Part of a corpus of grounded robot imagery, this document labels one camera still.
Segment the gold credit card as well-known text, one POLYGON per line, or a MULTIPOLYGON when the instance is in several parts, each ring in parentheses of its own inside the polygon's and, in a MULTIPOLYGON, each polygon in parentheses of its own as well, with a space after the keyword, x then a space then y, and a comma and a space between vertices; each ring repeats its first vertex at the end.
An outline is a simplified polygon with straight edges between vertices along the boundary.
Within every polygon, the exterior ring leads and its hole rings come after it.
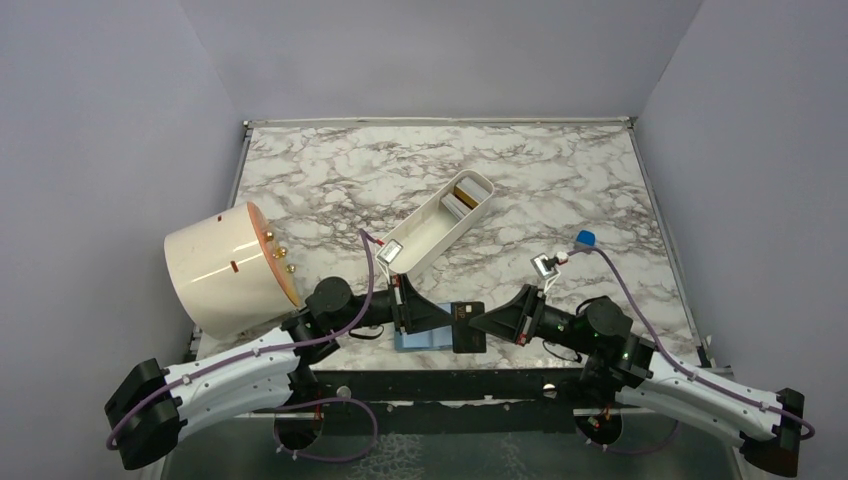
POLYGON ((453 187, 453 195, 468 208, 475 209, 489 197, 489 192, 475 179, 464 177, 453 187))

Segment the cream cylindrical container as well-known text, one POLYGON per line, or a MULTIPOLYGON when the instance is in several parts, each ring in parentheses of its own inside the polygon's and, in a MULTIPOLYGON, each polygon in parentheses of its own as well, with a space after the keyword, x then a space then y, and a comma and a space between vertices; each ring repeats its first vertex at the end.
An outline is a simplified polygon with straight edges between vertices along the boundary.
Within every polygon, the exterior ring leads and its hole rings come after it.
POLYGON ((204 334, 217 340, 303 306, 287 253, 253 202, 164 239, 167 270, 181 305, 204 334))

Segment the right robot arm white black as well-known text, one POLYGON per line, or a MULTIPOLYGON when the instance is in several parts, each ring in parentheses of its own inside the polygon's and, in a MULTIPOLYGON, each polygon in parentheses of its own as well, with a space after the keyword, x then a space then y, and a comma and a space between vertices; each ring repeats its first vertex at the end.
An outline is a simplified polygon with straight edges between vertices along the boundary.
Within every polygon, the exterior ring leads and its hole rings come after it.
POLYGON ((658 341, 633 333, 632 319, 607 296, 567 313, 526 285, 469 325, 518 346, 539 338, 582 355, 580 377, 566 391, 589 406, 618 402, 648 408, 726 440, 763 471, 798 474, 802 394, 746 387, 687 363, 658 341))

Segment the white cards stack in tray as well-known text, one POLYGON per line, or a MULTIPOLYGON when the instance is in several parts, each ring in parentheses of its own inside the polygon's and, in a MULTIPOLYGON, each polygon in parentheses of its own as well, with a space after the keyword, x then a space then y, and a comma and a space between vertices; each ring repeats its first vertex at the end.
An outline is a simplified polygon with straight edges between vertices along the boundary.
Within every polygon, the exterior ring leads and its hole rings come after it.
POLYGON ((446 194, 440 199, 441 204, 458 220, 462 220, 472 211, 472 208, 466 205, 461 199, 454 194, 446 194))

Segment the white oblong plastic tray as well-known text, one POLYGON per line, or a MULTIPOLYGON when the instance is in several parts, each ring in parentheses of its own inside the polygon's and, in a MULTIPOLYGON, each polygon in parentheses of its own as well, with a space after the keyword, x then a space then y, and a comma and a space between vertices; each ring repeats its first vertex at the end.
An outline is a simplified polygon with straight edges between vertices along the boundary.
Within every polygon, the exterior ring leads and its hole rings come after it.
POLYGON ((473 170, 459 172, 384 237, 383 242, 395 239, 403 245, 403 251, 391 263, 391 274, 415 277, 422 273, 487 214, 494 193, 494 184, 482 174, 473 170), (458 220, 440 199, 453 194, 453 187, 464 177, 475 179, 489 192, 489 197, 458 220))

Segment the black front mounting rail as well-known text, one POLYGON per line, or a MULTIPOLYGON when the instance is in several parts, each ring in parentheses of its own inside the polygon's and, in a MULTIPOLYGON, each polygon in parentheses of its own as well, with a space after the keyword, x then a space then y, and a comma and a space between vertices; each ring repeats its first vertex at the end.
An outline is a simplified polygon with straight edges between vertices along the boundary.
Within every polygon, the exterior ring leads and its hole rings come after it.
POLYGON ((326 435, 581 433, 613 443, 623 432, 614 400, 577 368, 317 371, 294 385, 286 406, 306 414, 281 427, 326 435))

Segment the small blue grey block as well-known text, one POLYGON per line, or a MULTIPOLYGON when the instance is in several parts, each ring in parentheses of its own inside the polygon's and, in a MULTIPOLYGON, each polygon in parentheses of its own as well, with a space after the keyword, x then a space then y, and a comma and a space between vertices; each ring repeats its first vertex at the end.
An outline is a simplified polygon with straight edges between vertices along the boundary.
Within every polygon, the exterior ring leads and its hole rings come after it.
POLYGON ((596 236, 588 230, 580 230, 574 241, 575 250, 580 253, 591 252, 596 247, 596 236))

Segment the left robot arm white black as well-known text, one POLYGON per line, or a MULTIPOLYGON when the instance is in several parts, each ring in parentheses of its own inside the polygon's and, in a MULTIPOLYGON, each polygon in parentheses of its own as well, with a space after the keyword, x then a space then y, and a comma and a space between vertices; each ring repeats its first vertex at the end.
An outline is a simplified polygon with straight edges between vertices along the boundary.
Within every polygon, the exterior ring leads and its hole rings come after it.
POLYGON ((170 367, 154 359, 137 364, 105 405, 111 427, 106 446, 119 453, 125 469, 136 470, 188 436, 240 414, 341 403, 343 397, 320 386, 311 369, 339 350, 339 336, 383 324, 418 333, 451 321, 448 310, 420 295, 406 275, 363 295, 340 277, 323 279, 304 308, 256 340, 170 367))

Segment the black credit card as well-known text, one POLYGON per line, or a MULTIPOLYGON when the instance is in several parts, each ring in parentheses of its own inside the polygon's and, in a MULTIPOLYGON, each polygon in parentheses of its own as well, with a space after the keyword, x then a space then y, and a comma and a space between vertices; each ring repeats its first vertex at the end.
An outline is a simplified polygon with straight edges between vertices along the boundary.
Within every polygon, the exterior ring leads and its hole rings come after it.
POLYGON ((483 302, 452 302, 452 351, 455 354, 484 354, 487 352, 486 334, 471 326, 470 322, 485 312, 483 302))

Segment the blue leather card holder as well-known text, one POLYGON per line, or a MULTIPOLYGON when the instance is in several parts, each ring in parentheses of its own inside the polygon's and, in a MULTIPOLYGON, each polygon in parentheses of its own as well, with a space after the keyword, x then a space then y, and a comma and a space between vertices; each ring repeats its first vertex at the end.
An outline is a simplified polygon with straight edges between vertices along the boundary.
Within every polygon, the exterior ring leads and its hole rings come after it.
POLYGON ((451 350, 453 348, 452 326, 448 324, 412 334, 396 332, 394 348, 397 352, 451 350))

